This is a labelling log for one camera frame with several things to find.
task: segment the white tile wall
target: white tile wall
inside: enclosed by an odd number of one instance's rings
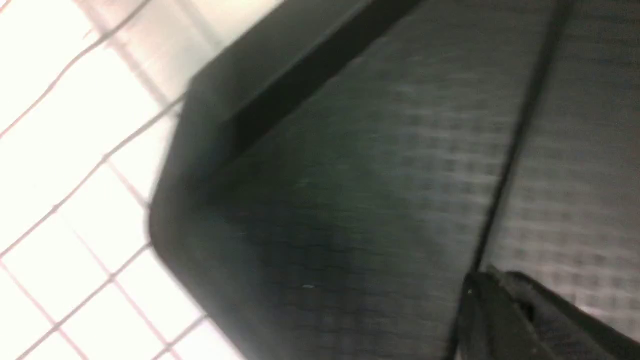
[[[113,285],[91,299],[62,329],[94,360],[150,359],[163,347]]]
[[[51,334],[26,360],[81,360],[82,357],[60,336],[58,332]]]
[[[0,13],[0,131],[140,1],[12,1]],[[144,202],[175,129],[172,114],[121,148],[57,212],[23,234],[279,2],[152,0],[0,137],[0,359],[139,360],[163,352],[161,360],[241,358],[210,320],[202,321],[202,310],[153,251],[140,254],[148,242]],[[202,19],[206,29],[193,23]],[[125,182],[145,201],[138,202]],[[117,283],[109,284],[115,271]]]
[[[128,266],[118,282],[167,341],[202,315],[151,250]]]
[[[145,209],[108,167],[89,178],[60,213],[112,272],[147,242]]]
[[[282,0],[191,0],[225,45],[231,44]]]
[[[56,215],[3,261],[55,320],[61,320],[106,280],[86,247]]]
[[[111,28],[139,1],[91,1]],[[169,99],[181,94],[190,77],[219,51],[205,41],[173,0],[153,0],[117,36]]]
[[[202,322],[193,329],[176,344],[175,350],[183,360],[241,359],[237,350],[210,321]]]
[[[50,325],[4,270],[0,270],[0,294],[0,359],[15,359]]]
[[[112,164],[147,200],[151,200],[157,175],[164,163],[177,121],[164,117],[149,130],[120,149],[111,158]]]

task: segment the tile grout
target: tile grout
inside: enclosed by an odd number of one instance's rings
[[[109,268],[105,265],[105,263],[100,259],[100,257],[98,257],[98,255],[91,249],[91,247],[89,247],[89,245],[86,243],[86,241],[84,240],[84,238],[82,236],[80,236],[80,234],[78,234],[75,230],[73,230],[73,233],[75,234],[76,238],[83,244],[83,246],[87,249],[87,251],[91,254],[93,260],[100,266],[100,268],[102,269],[102,271],[107,275],[112,275],[111,272],[109,271]],[[129,263],[125,268],[122,269],[122,271],[126,270],[129,265],[131,265],[131,263]],[[124,286],[122,286],[122,284],[120,284],[120,282],[118,281],[117,277],[114,276],[112,283],[118,288],[118,290],[120,291],[120,293],[125,297],[125,300],[129,303],[129,305],[131,307],[133,307],[133,309],[135,310],[135,312],[138,314],[138,316],[140,316],[140,318],[142,318],[142,320],[145,322],[145,325],[147,325],[147,327],[151,330],[151,332],[154,334],[154,336],[163,344],[164,347],[167,347],[169,342],[166,340],[166,338],[160,333],[160,331],[158,330],[157,327],[155,327],[155,325],[151,322],[151,320],[149,320],[149,318],[146,316],[146,314],[144,313],[144,311],[142,310],[142,308],[140,308],[139,305],[137,305],[137,303],[135,301],[133,301],[133,299],[131,298],[131,296],[127,293],[127,291],[125,290]],[[176,360],[182,360],[182,358],[180,357],[180,355],[178,354],[174,354],[173,349],[170,350],[171,355],[173,355]]]
[[[16,360],[24,359],[28,356],[32,351],[34,351],[40,344],[42,344],[51,334],[60,330],[60,327],[64,325],[72,316],[74,316],[78,311],[80,311],[91,299],[93,299],[96,295],[98,295],[104,288],[106,288],[109,284],[113,283],[113,280],[116,276],[118,276],[121,272],[123,272],[133,261],[135,261],[142,253],[150,247],[149,243],[146,243],[140,249],[138,249],[125,263],[114,271],[108,278],[95,290],[93,290],[84,300],[80,301],[80,303],[74,307],[67,315],[65,315],[62,319],[57,321],[51,329],[44,333],[38,340],[36,340],[30,347],[27,348]]]
[[[26,296],[27,299],[29,299],[29,301],[31,301],[31,303],[38,309],[40,314],[43,315],[45,319],[47,319],[49,325],[54,327],[56,325],[56,321],[54,320],[54,318],[47,312],[44,306],[39,301],[37,301],[37,299],[24,287],[24,285],[18,280],[18,278],[11,272],[8,266],[6,266],[4,261],[0,261],[0,268],[2,268],[7,273],[11,281],[13,281],[13,283],[18,287],[22,294],[24,294],[24,296]],[[74,349],[74,351],[78,354],[78,356],[80,356],[81,359],[88,359],[86,354],[76,343],[71,340],[71,338],[69,338],[65,331],[63,331],[62,329],[58,329],[58,333],[60,333],[60,336],[67,342],[69,346],[71,346],[71,348]]]

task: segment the white surface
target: white surface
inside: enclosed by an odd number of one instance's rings
[[[66,340],[55,332],[40,344],[26,360],[81,360],[80,355],[67,343]]]
[[[202,315],[151,250],[128,266],[118,282],[168,341]]]
[[[9,271],[54,320],[61,320],[107,275],[56,215],[3,259]]]
[[[163,344],[133,307],[109,285],[62,329],[90,359],[150,359]]]
[[[203,322],[175,346],[183,360],[236,360],[240,355],[213,323]]]
[[[108,167],[101,167],[60,213],[109,270],[146,242],[146,211]]]
[[[0,270],[0,294],[0,339],[3,339],[0,359],[14,359],[49,330],[50,325],[4,270]]]
[[[139,3],[12,1],[0,13],[0,131],[71,58]],[[179,96],[221,46],[278,3],[152,0],[0,138],[0,265],[13,276],[0,267],[0,359],[24,354],[28,360],[140,360],[163,352],[161,360],[241,358],[210,320],[201,321],[202,310],[152,250],[139,253],[148,243],[145,202],[166,156],[179,105],[114,154],[42,225],[22,235],[105,153],[157,114],[165,101]],[[81,8],[92,9],[91,17]],[[198,9],[207,31],[221,43],[212,44],[185,9]],[[100,26],[93,23],[97,17]],[[95,294],[115,271],[121,271],[115,279],[126,296],[114,284]],[[60,321],[68,339],[59,331],[49,334],[52,322]],[[174,349],[167,351],[173,340]]]

